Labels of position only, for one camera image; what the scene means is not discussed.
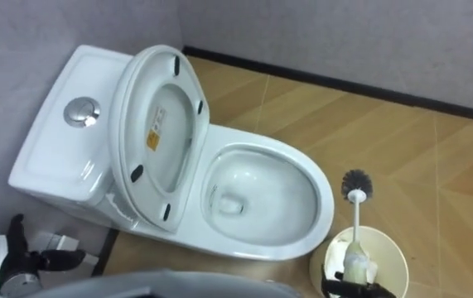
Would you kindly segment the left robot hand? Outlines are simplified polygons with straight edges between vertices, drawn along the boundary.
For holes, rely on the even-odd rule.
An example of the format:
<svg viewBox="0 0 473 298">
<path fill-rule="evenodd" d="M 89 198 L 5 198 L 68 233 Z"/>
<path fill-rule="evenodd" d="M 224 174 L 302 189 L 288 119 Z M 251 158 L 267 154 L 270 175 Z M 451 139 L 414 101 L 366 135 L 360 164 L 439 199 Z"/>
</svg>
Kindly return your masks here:
<svg viewBox="0 0 473 298">
<path fill-rule="evenodd" d="M 0 294 L 13 277 L 29 274 L 39 278 L 39 271 L 65 272 L 76 269 L 87 253 L 76 249 L 30 251 L 24 231 L 24 214 L 12 217 L 7 233 L 0 235 Z"/>
</svg>

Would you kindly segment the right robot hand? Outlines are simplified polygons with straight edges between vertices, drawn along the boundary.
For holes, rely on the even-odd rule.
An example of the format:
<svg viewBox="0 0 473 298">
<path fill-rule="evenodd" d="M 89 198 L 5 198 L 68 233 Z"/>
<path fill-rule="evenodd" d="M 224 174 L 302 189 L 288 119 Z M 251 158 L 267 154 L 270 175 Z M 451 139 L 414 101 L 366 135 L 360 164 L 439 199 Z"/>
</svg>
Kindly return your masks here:
<svg viewBox="0 0 473 298">
<path fill-rule="evenodd" d="M 325 298 L 396 298 L 388 289 L 379 283 L 357 284 L 351 281 L 343 281 L 343 273 L 336 272 L 335 280 L 328 279 L 325 268 L 321 269 L 321 292 Z"/>
</svg>

